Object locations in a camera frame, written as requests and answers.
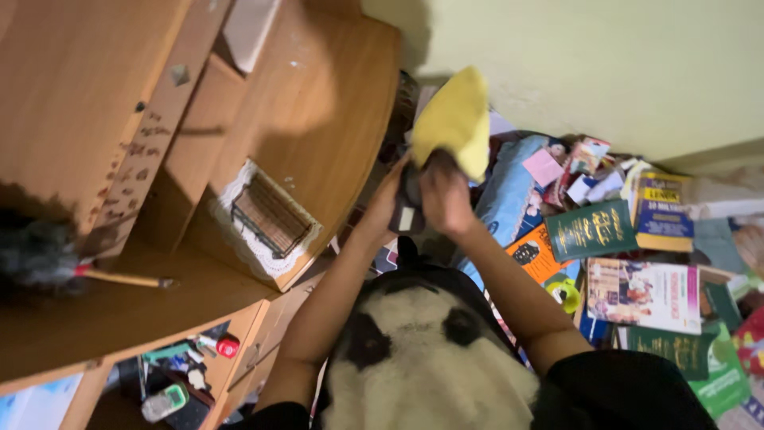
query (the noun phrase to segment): yellow wall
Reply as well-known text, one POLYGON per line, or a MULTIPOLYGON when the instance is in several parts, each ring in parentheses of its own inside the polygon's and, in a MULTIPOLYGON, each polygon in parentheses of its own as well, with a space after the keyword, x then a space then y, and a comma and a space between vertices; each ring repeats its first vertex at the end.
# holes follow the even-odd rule
POLYGON ((364 0, 416 77, 469 64, 515 126, 652 160, 764 137, 763 0, 364 0))

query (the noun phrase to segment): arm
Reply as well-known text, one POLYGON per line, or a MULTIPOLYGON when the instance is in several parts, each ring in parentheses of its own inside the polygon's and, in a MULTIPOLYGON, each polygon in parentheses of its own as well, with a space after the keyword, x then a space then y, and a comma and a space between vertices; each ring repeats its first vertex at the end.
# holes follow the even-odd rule
POLYGON ((475 264, 496 309, 540 375, 563 358, 592 350, 557 301, 473 214, 467 178, 450 158, 433 159, 419 183, 425 217, 475 264))
POLYGON ((290 322, 255 411, 279 402, 310 409, 319 371, 348 320, 364 274, 377 250, 395 237, 387 225, 405 162, 384 178, 342 252, 290 322))

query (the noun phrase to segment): pink paper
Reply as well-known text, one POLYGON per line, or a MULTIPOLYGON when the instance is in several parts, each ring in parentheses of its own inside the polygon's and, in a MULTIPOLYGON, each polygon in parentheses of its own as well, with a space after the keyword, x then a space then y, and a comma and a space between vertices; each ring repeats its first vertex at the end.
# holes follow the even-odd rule
POLYGON ((540 149, 523 161, 523 167, 530 172, 533 179, 542 187, 562 176, 564 172, 557 161, 545 150, 540 149))

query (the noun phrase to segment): white lace doily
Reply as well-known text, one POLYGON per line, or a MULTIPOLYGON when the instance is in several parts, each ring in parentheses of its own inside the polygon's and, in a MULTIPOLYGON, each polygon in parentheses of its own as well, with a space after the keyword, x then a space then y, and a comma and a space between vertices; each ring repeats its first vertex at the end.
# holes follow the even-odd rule
POLYGON ((224 241, 233 247, 236 256, 249 266, 252 274, 259 279, 275 279, 287 273, 294 267, 298 257, 307 251, 310 243, 319 235, 323 228, 321 223, 316 221, 305 209, 297 204, 296 201, 265 172, 260 174, 265 178, 274 189, 282 194, 286 201, 289 201, 294 210, 301 213, 309 222, 308 233, 292 252, 283 259, 275 259, 274 253, 268 246, 261 242, 252 230, 249 230, 244 224, 231 216, 231 206, 234 199, 241 193, 241 190, 251 183, 254 173, 258 170, 257 165, 252 160, 247 160, 244 167, 238 173, 236 179, 223 188, 223 192, 217 200, 210 200, 208 209, 215 218, 220 229, 223 232, 224 241))

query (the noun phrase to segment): red bottle cap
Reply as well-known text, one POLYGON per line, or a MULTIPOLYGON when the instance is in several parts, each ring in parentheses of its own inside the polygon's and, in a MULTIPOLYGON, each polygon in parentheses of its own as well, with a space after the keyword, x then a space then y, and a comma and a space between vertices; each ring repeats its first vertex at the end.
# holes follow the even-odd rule
POLYGON ((218 350, 218 353, 222 356, 225 356, 227 358, 231 358, 234 355, 236 355, 236 352, 238 351, 239 342, 238 340, 234 340, 231 338, 225 338, 218 340, 218 343, 215 345, 215 349, 218 350))

